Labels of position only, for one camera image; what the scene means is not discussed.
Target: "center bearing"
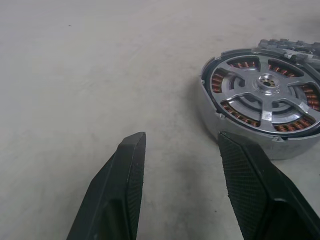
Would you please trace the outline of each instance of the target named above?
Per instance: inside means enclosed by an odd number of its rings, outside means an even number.
[[[265,95],[272,95],[279,92],[279,81],[271,74],[262,74],[255,81],[258,89]]]

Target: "gray floor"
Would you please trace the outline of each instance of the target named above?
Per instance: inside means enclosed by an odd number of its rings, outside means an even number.
[[[320,42],[319,12],[319,0],[2,0],[0,239],[65,239],[90,180],[138,131],[138,239],[242,239],[195,80],[263,38]],[[275,162],[318,214],[319,150]]]

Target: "electric motor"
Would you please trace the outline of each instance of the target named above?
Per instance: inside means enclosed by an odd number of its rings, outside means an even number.
[[[271,159],[292,158],[320,136],[320,74],[261,48],[222,53],[202,69],[198,107],[208,130],[255,140]]]

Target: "concrete floor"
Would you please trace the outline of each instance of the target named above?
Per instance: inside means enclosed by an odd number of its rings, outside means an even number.
[[[91,179],[138,131],[137,239],[242,239],[195,80],[263,38],[320,42],[319,12],[319,0],[2,0],[0,239],[65,239]],[[319,150],[275,162],[318,214]]]

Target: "black plastic part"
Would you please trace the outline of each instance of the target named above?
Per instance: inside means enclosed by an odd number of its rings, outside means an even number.
[[[146,134],[126,137],[91,181],[67,240],[135,240]]]
[[[228,195],[244,240],[319,240],[320,219],[261,147],[219,133]]]

